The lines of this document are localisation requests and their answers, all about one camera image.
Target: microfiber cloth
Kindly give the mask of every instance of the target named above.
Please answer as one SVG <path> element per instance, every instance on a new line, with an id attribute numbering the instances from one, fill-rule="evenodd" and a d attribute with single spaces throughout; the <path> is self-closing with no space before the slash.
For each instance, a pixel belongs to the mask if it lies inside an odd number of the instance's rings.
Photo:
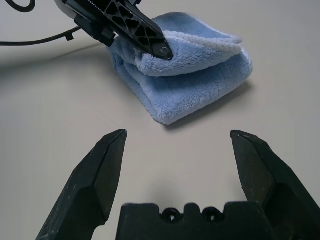
<path id="1" fill-rule="evenodd" d="M 239 87 L 253 70 L 242 40 L 181 12 L 158 16 L 172 60 L 142 54 L 122 37 L 109 48 L 116 72 L 157 122 L 175 121 Z"/>

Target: white table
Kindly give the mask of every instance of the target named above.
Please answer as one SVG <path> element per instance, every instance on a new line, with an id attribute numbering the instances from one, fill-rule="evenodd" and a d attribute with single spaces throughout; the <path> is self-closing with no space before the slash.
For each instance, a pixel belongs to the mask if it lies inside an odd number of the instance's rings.
<path id="1" fill-rule="evenodd" d="M 109 222 L 94 240 L 115 239 L 124 203 L 182 211 L 195 202 L 222 211 L 226 202 L 245 201 L 232 129 L 267 141 L 320 204 L 320 2 L 145 0 L 140 9 L 149 17 L 189 12 L 242 36 L 253 74 L 165 127 L 116 75 L 105 47 L 83 32 L 72 42 L 0 47 L 0 239 L 35 239 L 74 167 L 117 129 L 128 130 L 121 178 Z M 38 0 L 25 14 L 2 0 L 0 18 L 0 41 L 38 40 L 75 26 L 53 0 Z"/>

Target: blue towel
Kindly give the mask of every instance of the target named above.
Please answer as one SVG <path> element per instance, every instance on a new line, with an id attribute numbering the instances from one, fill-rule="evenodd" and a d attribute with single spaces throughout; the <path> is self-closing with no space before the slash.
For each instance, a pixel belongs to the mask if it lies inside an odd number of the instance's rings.
<path id="1" fill-rule="evenodd" d="M 253 64 L 241 39 L 180 12 L 153 19 L 174 57 L 142 54 L 117 37 L 109 48 L 117 73 L 159 123 L 175 121 L 217 101 L 239 87 Z"/>

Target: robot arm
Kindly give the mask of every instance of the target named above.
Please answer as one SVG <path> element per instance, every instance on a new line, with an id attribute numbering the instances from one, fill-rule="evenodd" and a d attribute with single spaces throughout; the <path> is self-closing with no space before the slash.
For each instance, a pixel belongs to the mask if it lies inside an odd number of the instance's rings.
<path id="1" fill-rule="evenodd" d="M 54 0 L 87 34 L 110 47 L 115 33 L 142 53 L 171 60 L 173 52 L 160 27 L 137 8 L 141 0 Z"/>
<path id="2" fill-rule="evenodd" d="M 318 240 L 320 209 L 298 177 L 255 135 L 231 132 L 248 202 L 224 211 L 194 204 L 183 213 L 155 204 L 125 204 L 116 240 Z M 106 224 L 120 179 L 127 131 L 104 136 L 72 172 L 36 240 L 91 240 Z"/>

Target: wire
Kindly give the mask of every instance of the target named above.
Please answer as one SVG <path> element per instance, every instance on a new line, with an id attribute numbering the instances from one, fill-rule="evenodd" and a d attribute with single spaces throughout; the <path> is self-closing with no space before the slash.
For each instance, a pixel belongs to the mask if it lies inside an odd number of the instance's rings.
<path id="1" fill-rule="evenodd" d="M 65 31 L 63 33 L 60 33 L 58 35 L 48 37 L 42 40 L 37 41 L 0 41 L 0 46 L 31 46 L 31 45 L 37 45 L 37 44 L 45 44 L 52 42 L 54 40 L 66 38 L 67 41 L 71 41 L 74 39 L 73 33 L 79 31 L 81 28 L 79 26 L 69 30 Z"/>
<path id="2" fill-rule="evenodd" d="M 31 12 L 36 6 L 36 0 L 30 0 L 29 6 L 20 6 L 16 4 L 13 0 L 5 0 L 13 9 L 17 10 L 21 13 L 29 13 Z M 51 36 L 42 40 L 36 41 L 0 41 L 0 46 L 31 46 L 31 45 L 38 45 L 38 44 L 45 44 L 49 43 L 58 39 L 66 38 L 67 41 L 71 41 L 74 39 L 73 33 L 79 31 L 81 28 L 79 26 L 60 33 L 55 36 Z"/>
<path id="3" fill-rule="evenodd" d="M 29 6 L 20 6 L 16 4 L 13 0 L 5 0 L 13 9 L 17 10 L 21 13 L 29 13 L 33 9 L 35 9 L 36 6 L 36 0 L 30 0 Z"/>

